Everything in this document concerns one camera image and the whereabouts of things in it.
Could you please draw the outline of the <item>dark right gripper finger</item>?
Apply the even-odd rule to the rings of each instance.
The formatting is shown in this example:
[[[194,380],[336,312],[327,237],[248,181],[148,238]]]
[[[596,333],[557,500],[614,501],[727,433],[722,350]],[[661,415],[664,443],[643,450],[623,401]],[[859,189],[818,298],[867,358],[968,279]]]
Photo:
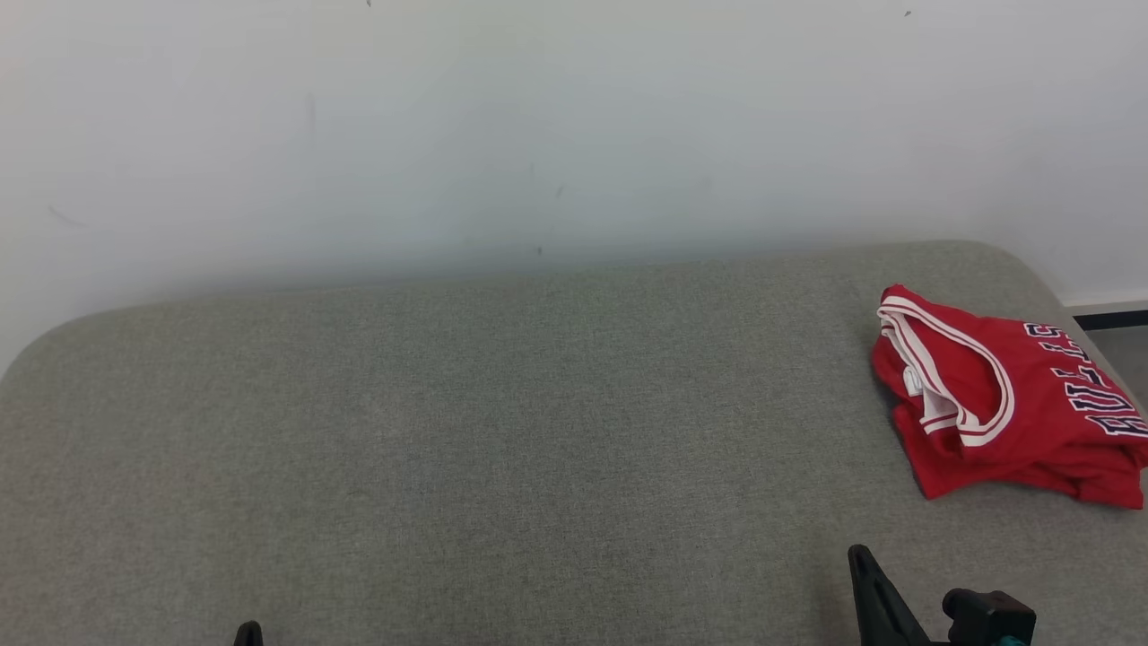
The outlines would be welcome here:
[[[861,646],[932,646],[870,548],[851,546],[848,565]]]

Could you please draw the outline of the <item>red white sleeved jersey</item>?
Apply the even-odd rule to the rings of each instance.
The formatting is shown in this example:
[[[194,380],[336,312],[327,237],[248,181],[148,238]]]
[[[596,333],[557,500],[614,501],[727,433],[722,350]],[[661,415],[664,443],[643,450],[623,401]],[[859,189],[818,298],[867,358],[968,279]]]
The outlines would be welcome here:
[[[1000,465],[1120,447],[1148,468],[1148,421],[1135,400],[1062,328],[982,318],[903,285],[887,287],[877,316],[874,372],[897,398],[906,454]]]

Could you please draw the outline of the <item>grey fabric sofa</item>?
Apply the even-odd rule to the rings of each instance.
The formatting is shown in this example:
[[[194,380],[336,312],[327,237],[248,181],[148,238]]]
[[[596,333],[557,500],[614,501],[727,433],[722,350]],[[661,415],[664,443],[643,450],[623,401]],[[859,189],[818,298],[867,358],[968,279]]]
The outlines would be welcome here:
[[[0,646],[858,643],[864,544],[1037,646],[1148,646],[1148,511],[926,503],[872,374],[879,294],[1064,327],[968,241],[185,299],[0,380]]]

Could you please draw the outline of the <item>dark baseboard strip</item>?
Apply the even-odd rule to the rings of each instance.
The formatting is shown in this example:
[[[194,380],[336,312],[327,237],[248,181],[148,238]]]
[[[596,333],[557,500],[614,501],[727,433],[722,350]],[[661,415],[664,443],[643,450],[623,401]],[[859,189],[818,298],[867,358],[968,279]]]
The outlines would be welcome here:
[[[1086,332],[1148,327],[1148,310],[1094,312],[1094,314],[1075,316],[1075,322]]]

